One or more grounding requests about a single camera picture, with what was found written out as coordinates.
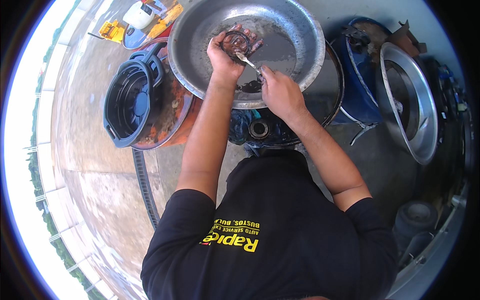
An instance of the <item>concrete floor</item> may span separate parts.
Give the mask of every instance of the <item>concrete floor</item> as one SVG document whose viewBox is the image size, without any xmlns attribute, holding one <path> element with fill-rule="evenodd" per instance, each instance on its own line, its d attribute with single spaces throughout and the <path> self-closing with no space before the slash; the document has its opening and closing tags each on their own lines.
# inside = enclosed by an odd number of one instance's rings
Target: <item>concrete floor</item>
<svg viewBox="0 0 480 300">
<path fill-rule="evenodd" d="M 115 268 L 97 268 L 102 279 L 120 299 L 139 299 L 141 297 L 131 290 L 140 282 L 141 263 L 154 231 L 135 175 L 132 151 L 115 148 L 102 124 L 108 86 L 118 66 L 131 51 L 120 44 L 90 38 L 76 72 L 72 72 L 75 60 L 79 58 L 81 38 L 101 2 L 96 1 L 79 24 L 62 63 L 52 113 L 53 156 L 55 171 L 64 180 L 89 229 L 94 235 L 101 236 L 115 253 Z M 186 9 L 192 4 L 192 0 L 179 2 Z M 328 22 L 325 11 L 329 8 L 325 7 L 324 1 L 301 2 L 318 16 L 322 26 Z M 98 31 L 105 20 L 121 19 L 132 4 L 133 0 L 114 0 L 98 19 L 93 32 Z M 349 16 L 357 13 L 369 16 L 362 13 L 368 11 L 367 4 L 357 6 L 361 10 L 351 10 Z M 360 130 L 358 125 L 336 125 L 327 130 L 359 168 L 382 215 L 392 225 L 397 208 L 410 200 L 414 193 L 416 162 L 394 146 L 383 125 L 368 131 L 354 146 L 348 143 Z M 177 145 L 145 152 L 148 176 L 160 214 L 175 190 L 183 149 L 184 145 Z M 312 176 L 324 190 L 308 154 L 301 146 L 297 149 L 306 154 Z M 228 143 L 219 179 L 218 203 L 225 194 L 228 174 L 244 157 L 242 146 Z"/>
</svg>

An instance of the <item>man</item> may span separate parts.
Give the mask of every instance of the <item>man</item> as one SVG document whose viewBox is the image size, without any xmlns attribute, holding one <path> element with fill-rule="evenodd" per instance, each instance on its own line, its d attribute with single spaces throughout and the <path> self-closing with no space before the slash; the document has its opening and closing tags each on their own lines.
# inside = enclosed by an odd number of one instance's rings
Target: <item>man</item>
<svg viewBox="0 0 480 300">
<path fill-rule="evenodd" d="M 177 189 L 143 262 L 147 296 L 384 299 L 397 268 L 391 231 L 355 165 L 306 109 L 299 86 L 266 66 L 263 100 L 300 137 L 334 204 L 313 182 L 304 156 L 284 149 L 241 161 L 215 209 L 234 90 L 244 69 L 220 48 L 224 38 L 222 32 L 208 46 L 210 84 Z"/>
</svg>

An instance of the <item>dirty liquid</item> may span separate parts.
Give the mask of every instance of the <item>dirty liquid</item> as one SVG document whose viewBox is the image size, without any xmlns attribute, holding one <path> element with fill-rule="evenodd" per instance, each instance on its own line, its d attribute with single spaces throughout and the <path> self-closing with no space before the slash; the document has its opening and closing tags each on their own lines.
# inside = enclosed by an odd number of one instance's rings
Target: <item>dirty liquid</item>
<svg viewBox="0 0 480 300">
<path fill-rule="evenodd" d="M 264 45 L 252 54 L 248 59 L 257 67 L 266 65 L 272 70 L 279 70 L 285 75 L 293 72 L 297 55 L 295 47 L 290 39 L 282 33 L 270 33 L 259 36 L 264 39 Z M 257 78 L 257 72 L 250 66 L 237 81 L 237 91 L 245 93 L 259 93 L 262 91 L 262 83 Z"/>
</svg>

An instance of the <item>sky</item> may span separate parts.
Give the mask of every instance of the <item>sky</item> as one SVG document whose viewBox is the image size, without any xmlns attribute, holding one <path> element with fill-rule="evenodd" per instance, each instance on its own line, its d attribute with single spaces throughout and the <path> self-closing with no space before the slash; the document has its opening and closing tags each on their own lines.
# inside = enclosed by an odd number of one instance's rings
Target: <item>sky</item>
<svg viewBox="0 0 480 300">
<path fill-rule="evenodd" d="M 59 299 L 88 299 L 80 282 L 72 277 L 55 248 L 49 243 L 50 233 L 42 212 L 35 205 L 34 187 L 30 182 L 27 152 L 32 135 L 32 111 L 35 88 L 43 56 L 52 41 L 55 29 L 73 7 L 74 0 L 56 0 L 36 28 L 18 66 L 8 100 L 5 119 L 5 174 L 8 194 L 22 239 L 45 281 Z"/>
</svg>

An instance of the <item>floor drain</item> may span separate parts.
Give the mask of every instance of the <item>floor drain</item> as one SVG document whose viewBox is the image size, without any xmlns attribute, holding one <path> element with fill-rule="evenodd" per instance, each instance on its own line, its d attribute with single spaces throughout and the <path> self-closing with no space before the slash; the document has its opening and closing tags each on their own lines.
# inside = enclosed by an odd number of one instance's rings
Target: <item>floor drain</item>
<svg viewBox="0 0 480 300">
<path fill-rule="evenodd" d="M 140 191 L 144 199 L 145 208 L 147 209 L 148 217 L 154 229 L 160 222 L 160 216 L 156 209 L 155 201 L 153 200 L 152 188 L 150 187 L 150 181 L 148 180 L 148 173 L 145 167 L 144 152 L 132 148 L 133 161 L 135 162 L 135 171 L 137 172 L 138 184 L 140 185 Z"/>
</svg>

